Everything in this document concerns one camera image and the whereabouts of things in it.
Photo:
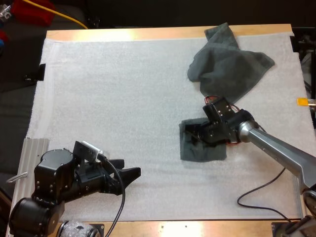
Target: table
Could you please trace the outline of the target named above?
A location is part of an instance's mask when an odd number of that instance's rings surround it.
[[[230,26],[236,36],[291,32],[290,24]],[[48,31],[46,38],[65,41],[133,41],[205,37],[211,26],[179,28],[97,29]],[[118,222],[112,237],[271,237],[272,220],[135,221]],[[105,232],[111,223],[103,222]],[[56,236],[57,230],[50,235]]]

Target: dark gray cloth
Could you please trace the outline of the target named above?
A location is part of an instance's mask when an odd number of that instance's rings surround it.
[[[226,158],[226,144],[212,147],[201,142],[185,132],[185,125],[208,122],[208,118],[184,120],[180,127],[180,158],[182,160],[207,162],[212,160],[224,160]]]
[[[190,81],[200,81],[204,96],[224,96],[234,103],[275,63],[266,54],[240,50],[228,24],[205,31],[208,42],[194,56]]]

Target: orange object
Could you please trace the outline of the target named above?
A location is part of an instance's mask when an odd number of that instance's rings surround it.
[[[49,0],[34,0],[33,2],[55,10],[54,4]],[[55,16],[53,13],[32,6],[23,0],[14,1],[11,13],[21,22],[39,26],[50,26]]]

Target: wooden table edge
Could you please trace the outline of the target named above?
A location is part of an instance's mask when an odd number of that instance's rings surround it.
[[[214,26],[173,27],[173,28],[133,28],[47,31],[46,38],[62,41],[134,41],[203,38],[204,30]],[[290,24],[235,25],[230,26],[236,36],[250,36],[291,32]]]

